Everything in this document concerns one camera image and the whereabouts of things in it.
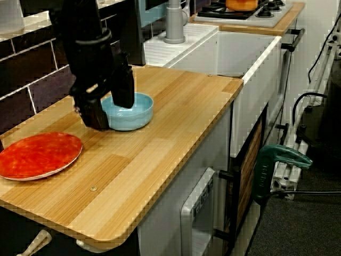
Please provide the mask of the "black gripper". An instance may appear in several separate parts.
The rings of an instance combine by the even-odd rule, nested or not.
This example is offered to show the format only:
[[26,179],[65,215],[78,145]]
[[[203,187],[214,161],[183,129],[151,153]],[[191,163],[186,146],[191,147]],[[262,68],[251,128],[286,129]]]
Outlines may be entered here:
[[134,78],[128,64],[128,53],[114,57],[110,46],[111,32],[96,38],[80,40],[75,34],[66,35],[66,56],[71,73],[76,77],[69,95],[74,98],[75,111],[87,127],[98,131],[109,129],[100,99],[110,91],[113,103],[123,108],[134,104]]

